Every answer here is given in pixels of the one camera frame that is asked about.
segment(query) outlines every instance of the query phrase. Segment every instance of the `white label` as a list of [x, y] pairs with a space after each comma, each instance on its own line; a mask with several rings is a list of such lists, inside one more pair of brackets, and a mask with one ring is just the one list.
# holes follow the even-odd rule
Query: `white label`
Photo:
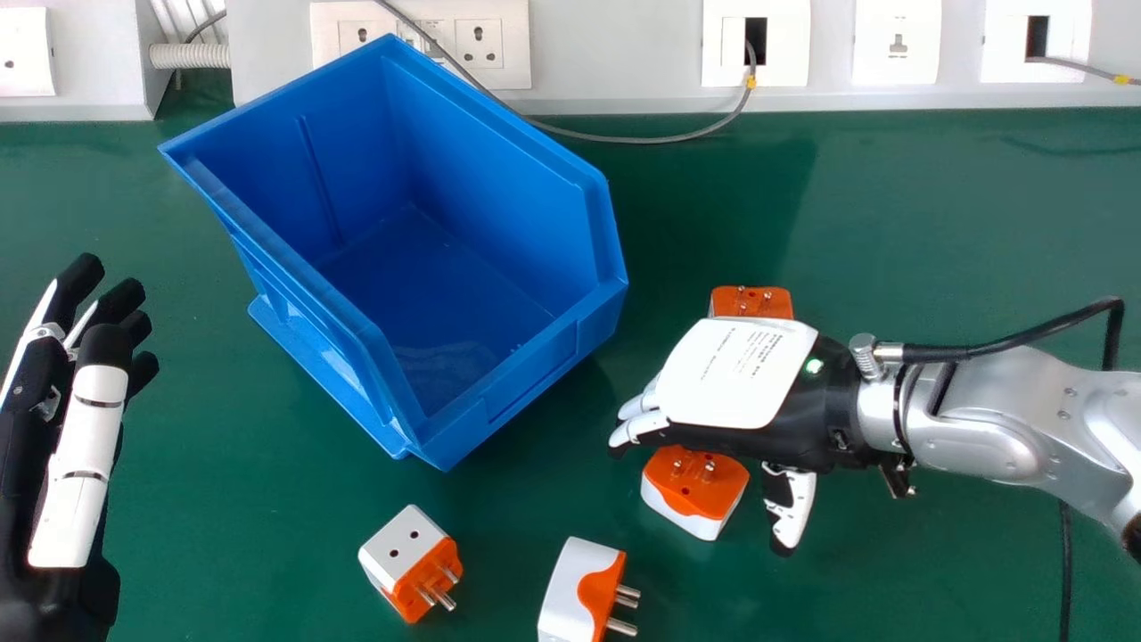
[[703, 318], [662, 369], [661, 408], [674, 423], [762, 429], [784, 404], [817, 335], [785, 318]]

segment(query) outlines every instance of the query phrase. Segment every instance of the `electrical outlet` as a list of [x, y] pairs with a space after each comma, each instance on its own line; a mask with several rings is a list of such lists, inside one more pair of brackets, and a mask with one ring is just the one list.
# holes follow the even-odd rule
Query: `electrical outlet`
[[1092, 0], [988, 0], [982, 41], [982, 82], [1083, 82], [1085, 74], [1027, 63], [1046, 55], [1090, 58]]
[[0, 97], [55, 96], [48, 9], [0, 9]]
[[809, 0], [705, 0], [703, 14], [702, 87], [744, 83], [746, 35], [756, 52], [758, 84], [808, 84]]
[[455, 21], [455, 52], [467, 68], [502, 68], [503, 21]]
[[[398, 6], [488, 89], [531, 89], [531, 17], [527, 2], [403, 0]], [[386, 33], [394, 33], [455, 72], [439, 49], [371, 0], [311, 2], [309, 29], [314, 68]]]
[[941, 0], [857, 0], [853, 84], [933, 84]]

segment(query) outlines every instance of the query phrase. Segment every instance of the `blue storage container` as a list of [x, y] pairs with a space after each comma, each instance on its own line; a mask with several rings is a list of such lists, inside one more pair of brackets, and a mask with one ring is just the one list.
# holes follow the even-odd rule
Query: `blue storage container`
[[395, 458], [451, 469], [614, 333], [602, 174], [396, 38], [160, 148], [250, 315]]

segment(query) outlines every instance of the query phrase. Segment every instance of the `black port opening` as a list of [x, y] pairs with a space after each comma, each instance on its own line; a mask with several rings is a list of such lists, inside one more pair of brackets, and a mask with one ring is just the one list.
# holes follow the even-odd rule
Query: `black port opening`
[[1041, 58], [1046, 55], [1046, 35], [1050, 33], [1050, 16], [1030, 16], [1026, 25], [1026, 57]]
[[[753, 46], [753, 51], [756, 54], [756, 65], [764, 64], [764, 51], [768, 49], [769, 40], [769, 18], [745, 18], [745, 41]], [[748, 49], [746, 48], [742, 56], [744, 56], [744, 62], [748, 64]]]

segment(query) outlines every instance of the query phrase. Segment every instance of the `robotic hand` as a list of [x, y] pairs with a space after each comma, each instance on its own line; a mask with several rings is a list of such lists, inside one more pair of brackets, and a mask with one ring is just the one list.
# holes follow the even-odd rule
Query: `robotic hand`
[[[1025, 344], [1110, 311], [1102, 372]], [[1124, 304], [1097, 301], [973, 347], [856, 336], [798, 320], [698, 320], [618, 413], [612, 455], [680, 445], [762, 463], [772, 547], [791, 554], [816, 476], [876, 468], [893, 497], [913, 466], [1044, 490], [1101, 522], [1141, 562], [1141, 374], [1114, 371]]]
[[44, 291], [0, 388], [0, 640], [105, 640], [119, 574], [103, 558], [127, 404], [159, 373], [128, 278], [75, 319], [104, 270], [84, 253]]

